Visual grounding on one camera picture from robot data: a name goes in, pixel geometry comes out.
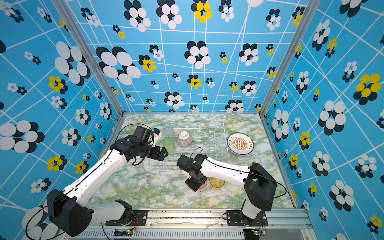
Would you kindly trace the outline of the pink glass tumbler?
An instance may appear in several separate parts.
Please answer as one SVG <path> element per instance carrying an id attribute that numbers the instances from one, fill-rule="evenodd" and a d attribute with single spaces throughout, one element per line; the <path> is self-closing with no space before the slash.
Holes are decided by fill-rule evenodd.
<path id="1" fill-rule="evenodd" d="M 205 180 L 202 185 L 199 187 L 199 190 L 203 190 L 207 186 L 208 180 Z"/>

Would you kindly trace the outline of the yellow glass tumbler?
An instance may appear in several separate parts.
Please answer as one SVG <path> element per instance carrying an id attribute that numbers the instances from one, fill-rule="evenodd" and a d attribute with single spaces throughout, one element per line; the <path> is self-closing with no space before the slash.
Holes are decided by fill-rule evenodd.
<path id="1" fill-rule="evenodd" d="M 226 181 L 217 178 L 209 178 L 209 182 L 211 186 L 216 189 L 222 188 L 226 183 Z"/>

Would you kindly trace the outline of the green glass tumbler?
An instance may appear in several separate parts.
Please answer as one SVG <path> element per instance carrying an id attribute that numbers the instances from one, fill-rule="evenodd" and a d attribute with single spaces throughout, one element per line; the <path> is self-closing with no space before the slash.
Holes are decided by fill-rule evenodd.
<path id="1" fill-rule="evenodd" d="M 163 146 L 167 149 L 167 151 L 170 155 L 174 154 L 176 151 L 175 142 L 171 137 L 165 137 L 163 139 Z"/>

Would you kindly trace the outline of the white plate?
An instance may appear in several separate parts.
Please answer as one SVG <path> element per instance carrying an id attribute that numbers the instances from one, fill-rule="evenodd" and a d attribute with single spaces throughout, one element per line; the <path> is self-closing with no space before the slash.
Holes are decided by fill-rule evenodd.
<path id="1" fill-rule="evenodd" d="M 246 134 L 233 133 L 227 138 L 227 146 L 229 150 L 239 156 L 250 154 L 254 149 L 253 140 Z"/>

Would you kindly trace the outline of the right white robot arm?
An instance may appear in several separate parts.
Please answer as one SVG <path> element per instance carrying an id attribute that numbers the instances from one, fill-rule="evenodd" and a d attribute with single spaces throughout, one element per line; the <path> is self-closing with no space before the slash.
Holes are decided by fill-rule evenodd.
<path id="1" fill-rule="evenodd" d="M 194 192 L 207 178 L 224 180 L 243 188 L 247 198 L 242 205 L 240 219 L 245 225 L 251 226 L 260 212 L 269 212 L 272 209 L 278 182 L 258 163 L 237 166 L 197 154 L 194 158 L 180 156 L 177 167 L 189 174 L 185 183 Z"/>

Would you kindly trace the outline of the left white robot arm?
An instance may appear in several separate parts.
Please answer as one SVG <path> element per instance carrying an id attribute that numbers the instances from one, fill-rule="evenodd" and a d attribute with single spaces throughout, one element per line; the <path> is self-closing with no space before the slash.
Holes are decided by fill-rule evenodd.
<path id="1" fill-rule="evenodd" d="M 116 221 L 123 225 L 132 222 L 132 206 L 115 200 L 99 207 L 89 203 L 96 190 L 120 167 L 140 157 L 163 161 L 168 152 L 157 145 L 162 132 L 137 126 L 132 135 L 118 139 L 93 167 L 63 190 L 52 190 L 47 196 L 48 217 L 51 223 L 71 237 L 81 234 L 88 226 Z"/>

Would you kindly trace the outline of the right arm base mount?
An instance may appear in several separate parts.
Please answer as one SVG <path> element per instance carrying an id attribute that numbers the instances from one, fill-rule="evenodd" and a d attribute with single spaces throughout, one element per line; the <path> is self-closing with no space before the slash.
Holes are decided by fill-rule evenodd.
<path id="1" fill-rule="evenodd" d="M 265 211 L 260 211 L 255 218 L 247 217 L 241 210 L 227 210 L 225 219 L 229 227 L 267 227 L 268 220 Z"/>

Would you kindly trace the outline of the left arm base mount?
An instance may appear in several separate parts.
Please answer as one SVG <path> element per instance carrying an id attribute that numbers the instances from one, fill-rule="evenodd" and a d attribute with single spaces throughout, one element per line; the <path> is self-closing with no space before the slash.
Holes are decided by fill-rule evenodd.
<path id="1" fill-rule="evenodd" d="M 130 210 L 123 214 L 119 220 L 107 221 L 106 226 L 145 226 L 148 218 L 148 210 Z"/>

